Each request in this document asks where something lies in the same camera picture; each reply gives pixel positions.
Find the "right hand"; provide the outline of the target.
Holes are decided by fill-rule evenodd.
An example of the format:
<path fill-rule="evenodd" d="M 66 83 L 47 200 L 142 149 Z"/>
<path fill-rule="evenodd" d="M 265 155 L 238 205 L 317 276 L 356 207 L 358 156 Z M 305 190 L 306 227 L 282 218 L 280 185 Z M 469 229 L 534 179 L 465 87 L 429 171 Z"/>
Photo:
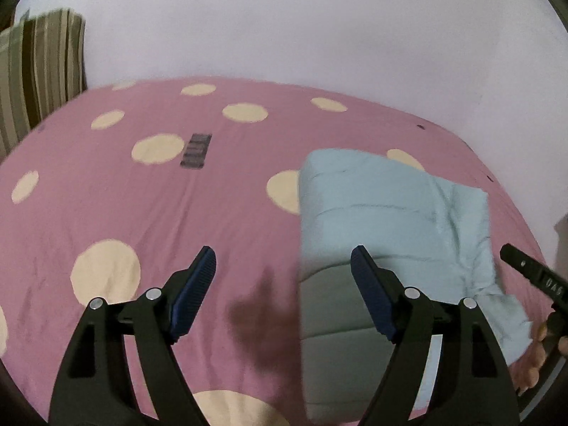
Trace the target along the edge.
<path fill-rule="evenodd" d="M 556 340 L 557 350 L 564 358 L 567 358 L 567 335 L 562 335 L 561 337 L 556 335 L 548 328 L 547 324 L 543 322 L 538 327 L 533 344 L 530 347 L 528 368 L 515 382 L 515 388 L 518 396 L 521 396 L 530 388 L 534 388 L 539 381 L 540 370 L 551 353 L 550 350 L 545 348 L 544 342 L 546 339 Z"/>

